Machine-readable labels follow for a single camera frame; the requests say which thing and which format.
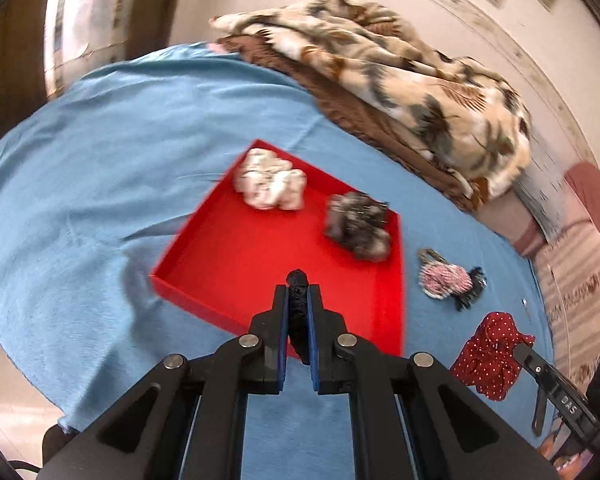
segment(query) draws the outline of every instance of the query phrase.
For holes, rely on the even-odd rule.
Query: blue bedsheet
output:
[[[405,354],[426,350],[450,366],[501,310],[551,360],[532,269],[506,241],[334,126],[291,79],[182,45],[96,70],[0,141],[0,343],[64,424],[85,428],[164,355],[201,356],[229,337],[158,298],[147,274],[256,137],[401,214]],[[423,246],[484,269],[489,285],[471,310],[421,292]],[[535,399],[523,374],[489,404],[536,444]],[[318,398],[308,368],[290,360],[281,396],[250,399],[243,478],[352,478],[349,435],[347,398]]]

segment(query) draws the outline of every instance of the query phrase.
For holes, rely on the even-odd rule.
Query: red box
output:
[[[355,259],[324,234],[332,194],[354,190],[303,160],[256,140],[251,148],[273,150],[307,176],[304,209],[259,211],[234,190],[243,153],[189,218],[151,280],[155,291],[177,306],[236,335],[251,317],[271,307],[275,285],[302,269],[320,285],[324,307],[341,313],[350,332],[382,351],[400,355],[404,294],[400,217],[389,211],[387,261]]]

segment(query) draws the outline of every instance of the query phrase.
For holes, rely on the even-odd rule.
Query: floral blanket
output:
[[[530,116],[517,92],[476,60],[433,50],[386,7],[314,0],[210,23],[263,38],[393,118],[395,139],[453,174],[476,207],[531,162]]]

